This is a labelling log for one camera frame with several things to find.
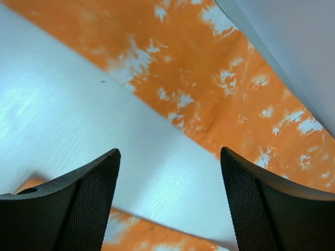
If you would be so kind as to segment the orange white tie-dye trousers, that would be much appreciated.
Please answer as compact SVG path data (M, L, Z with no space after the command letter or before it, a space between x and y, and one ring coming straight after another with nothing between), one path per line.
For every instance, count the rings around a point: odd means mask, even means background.
M334 191L334 139L213 1L1 1L1 192L112 148L103 250L233 250L227 146Z

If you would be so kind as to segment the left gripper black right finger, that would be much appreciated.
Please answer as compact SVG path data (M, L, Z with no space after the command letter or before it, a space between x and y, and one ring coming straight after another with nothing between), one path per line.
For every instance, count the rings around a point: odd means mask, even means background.
M283 178L227 147L221 171L239 250L334 250L334 194Z

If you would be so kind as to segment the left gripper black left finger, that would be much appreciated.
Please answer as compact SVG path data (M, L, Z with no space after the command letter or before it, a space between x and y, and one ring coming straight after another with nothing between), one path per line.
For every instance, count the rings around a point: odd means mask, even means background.
M112 149L49 182L1 195L1 250L101 250L120 159Z

